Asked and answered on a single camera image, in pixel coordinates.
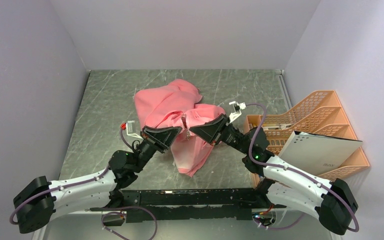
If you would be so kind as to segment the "pink zip-up jacket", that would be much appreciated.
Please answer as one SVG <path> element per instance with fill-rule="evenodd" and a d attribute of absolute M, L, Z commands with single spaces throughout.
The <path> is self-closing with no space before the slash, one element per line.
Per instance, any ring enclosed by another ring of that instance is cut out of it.
<path fill-rule="evenodd" d="M 213 146 L 190 131 L 215 120 L 225 110 L 217 105 L 201 103 L 202 95 L 190 82 L 175 79 L 157 88 L 138 91 L 134 104 L 141 127 L 180 127 L 170 149 L 174 164 L 181 174 L 192 177 L 206 162 Z"/>

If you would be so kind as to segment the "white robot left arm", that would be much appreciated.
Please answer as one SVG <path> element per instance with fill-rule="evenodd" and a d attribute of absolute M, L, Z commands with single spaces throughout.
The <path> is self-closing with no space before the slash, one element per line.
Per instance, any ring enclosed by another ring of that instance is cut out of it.
<path fill-rule="evenodd" d="M 142 141 L 132 151 L 117 150 L 107 166 L 98 172 L 66 180 L 48 181 L 45 176 L 34 178 L 14 198 L 9 217 L 21 234 L 34 232 L 52 219 L 82 208 L 122 206 L 119 193 L 131 185 L 156 152 L 170 148 L 181 127 L 152 128 L 144 126 Z"/>

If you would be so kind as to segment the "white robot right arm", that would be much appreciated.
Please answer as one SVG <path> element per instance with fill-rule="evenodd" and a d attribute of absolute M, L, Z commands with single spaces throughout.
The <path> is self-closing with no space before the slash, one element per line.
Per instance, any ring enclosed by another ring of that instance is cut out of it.
<path fill-rule="evenodd" d="M 314 217 L 330 232 L 343 236 L 358 232 L 359 206 L 349 185 L 312 175 L 269 151 L 269 141 L 260 126 L 242 133 L 225 114 L 190 132 L 215 146 L 223 142 L 243 153 L 245 168 L 262 177 L 255 190 L 255 202 L 262 208 L 282 205 Z"/>

